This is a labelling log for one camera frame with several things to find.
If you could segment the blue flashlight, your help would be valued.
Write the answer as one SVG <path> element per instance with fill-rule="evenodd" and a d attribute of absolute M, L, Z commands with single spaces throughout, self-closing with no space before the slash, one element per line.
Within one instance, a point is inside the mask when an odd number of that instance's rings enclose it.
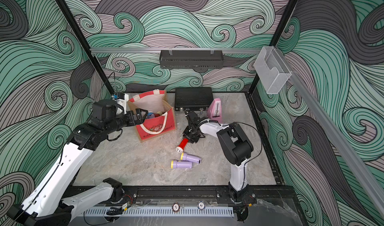
<path fill-rule="evenodd" d="M 155 116 L 154 113 L 148 113 L 146 119 L 153 119 L 153 118 L 155 118 L 155 117 L 156 117 L 156 116 Z"/>

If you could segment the purple flashlight row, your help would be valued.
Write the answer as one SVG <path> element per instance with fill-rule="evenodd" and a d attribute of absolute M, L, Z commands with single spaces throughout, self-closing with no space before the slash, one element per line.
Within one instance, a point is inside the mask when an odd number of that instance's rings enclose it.
<path fill-rule="evenodd" d="M 202 159 L 200 157 L 183 152 L 181 154 L 181 161 L 188 161 L 188 162 L 200 164 Z"/>
<path fill-rule="evenodd" d="M 193 163 L 189 161 L 171 161 L 171 169 L 191 169 L 193 167 Z"/>

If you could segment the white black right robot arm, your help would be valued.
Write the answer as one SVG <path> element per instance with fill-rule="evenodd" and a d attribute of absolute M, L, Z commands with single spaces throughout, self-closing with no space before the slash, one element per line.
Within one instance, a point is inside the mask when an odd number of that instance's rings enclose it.
<path fill-rule="evenodd" d="M 222 124 L 208 117 L 200 117 L 193 111 L 185 112 L 188 125 L 183 136 L 195 144 L 206 135 L 218 139 L 225 158 L 231 164 L 229 195 L 234 203 L 245 200 L 248 190 L 247 167 L 254 147 L 237 122 Z"/>

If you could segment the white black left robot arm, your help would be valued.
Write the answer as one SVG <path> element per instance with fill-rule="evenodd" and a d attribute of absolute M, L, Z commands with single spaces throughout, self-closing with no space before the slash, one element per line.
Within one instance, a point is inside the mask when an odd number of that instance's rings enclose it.
<path fill-rule="evenodd" d="M 98 203 L 119 203 L 124 195 L 123 185 L 112 178 L 72 197 L 64 198 L 63 194 L 83 163 L 101 142 L 109 139 L 109 134 L 142 124 L 147 114 L 143 109 L 125 111 L 114 100 L 94 103 L 88 122 L 73 130 L 41 183 L 21 204 L 12 205 L 7 216 L 24 226 L 67 226 Z"/>

